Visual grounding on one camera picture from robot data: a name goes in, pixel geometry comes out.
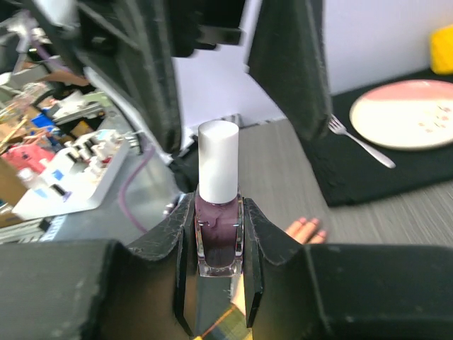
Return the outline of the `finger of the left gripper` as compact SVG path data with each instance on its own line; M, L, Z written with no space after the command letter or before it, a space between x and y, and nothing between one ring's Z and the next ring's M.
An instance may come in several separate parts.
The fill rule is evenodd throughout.
M182 128L163 1L78 1L77 57L144 119L166 153Z
M248 73L302 140L325 134L332 115L322 1L263 1Z

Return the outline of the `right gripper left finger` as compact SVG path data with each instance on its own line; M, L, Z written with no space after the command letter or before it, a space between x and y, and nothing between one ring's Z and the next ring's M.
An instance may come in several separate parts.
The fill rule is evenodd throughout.
M190 339L194 197L128 246L113 239L1 247L2 339Z

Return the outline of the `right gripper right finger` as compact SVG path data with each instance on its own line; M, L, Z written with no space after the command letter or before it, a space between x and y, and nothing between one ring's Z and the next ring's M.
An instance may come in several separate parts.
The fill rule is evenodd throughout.
M451 339L452 249L306 244L244 211L246 324L254 339Z

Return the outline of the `purple nail polish bottle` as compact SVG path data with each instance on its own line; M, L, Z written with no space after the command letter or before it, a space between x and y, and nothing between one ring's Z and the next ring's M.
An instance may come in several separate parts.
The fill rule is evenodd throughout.
M195 194L195 241L202 277L232 277L243 267L243 198L214 204Z

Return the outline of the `white nail polish cap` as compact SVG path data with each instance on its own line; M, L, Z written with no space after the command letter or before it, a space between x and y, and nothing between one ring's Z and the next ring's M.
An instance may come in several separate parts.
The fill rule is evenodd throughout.
M239 184L239 127L212 120L198 128L199 194L213 204L237 196Z

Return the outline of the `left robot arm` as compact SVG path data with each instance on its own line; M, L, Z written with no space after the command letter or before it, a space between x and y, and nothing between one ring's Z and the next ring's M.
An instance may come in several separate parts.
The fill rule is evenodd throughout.
M241 41L243 1L24 1L55 52L77 74L95 72L137 109L165 153L182 127L172 60ZM249 75L298 136L325 133L332 114L322 1L263 1Z

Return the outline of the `mannequin hand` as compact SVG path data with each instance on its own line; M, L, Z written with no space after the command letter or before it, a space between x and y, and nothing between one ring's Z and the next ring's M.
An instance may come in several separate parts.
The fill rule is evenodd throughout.
M301 217L295 220L285 233L300 244L322 244L327 239L326 230L321 229L320 221L317 218L310 220ZM234 296L231 299L231 307L238 310L243 316L246 315L246 302L244 295L243 275L237 280Z

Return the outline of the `silver fork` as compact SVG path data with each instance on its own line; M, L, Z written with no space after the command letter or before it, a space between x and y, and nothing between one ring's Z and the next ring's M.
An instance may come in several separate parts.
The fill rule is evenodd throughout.
M357 139L353 135L351 135L344 124L342 124L337 117L334 115L331 117L329 123L328 123L328 128L329 130L336 134L336 135L344 135L346 137L349 137L352 141L357 143L361 148L363 148L368 154L370 154L372 157L374 157L379 163L384 165L388 169L395 169L396 164L387 156L382 154L380 151L376 150L375 148L371 147L367 143Z

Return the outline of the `white tray of bottles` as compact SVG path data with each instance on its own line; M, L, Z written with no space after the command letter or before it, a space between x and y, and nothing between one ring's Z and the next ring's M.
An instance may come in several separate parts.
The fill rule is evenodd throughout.
M33 220L97 208L129 150L130 143L116 130L80 136L53 159L41 159L40 173L31 168L18 172L28 190L12 213L22 220Z

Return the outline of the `black cloth mat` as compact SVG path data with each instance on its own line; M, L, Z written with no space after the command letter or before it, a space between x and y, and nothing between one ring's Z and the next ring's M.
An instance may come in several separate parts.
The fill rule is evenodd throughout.
M381 148L396 166L386 168L350 138L329 132L302 143L330 207L359 205L452 180L452 146L404 152Z

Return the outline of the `pink cream plate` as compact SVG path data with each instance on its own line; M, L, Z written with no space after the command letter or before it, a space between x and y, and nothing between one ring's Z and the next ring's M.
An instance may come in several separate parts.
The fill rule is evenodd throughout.
M452 143L452 83L408 80L379 86L351 106L350 122L364 139L415 151Z

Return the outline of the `yellow mug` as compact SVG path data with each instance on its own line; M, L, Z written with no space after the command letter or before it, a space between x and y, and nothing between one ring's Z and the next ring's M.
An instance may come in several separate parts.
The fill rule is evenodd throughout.
M453 26L440 28L430 35L430 68L436 74L452 74Z

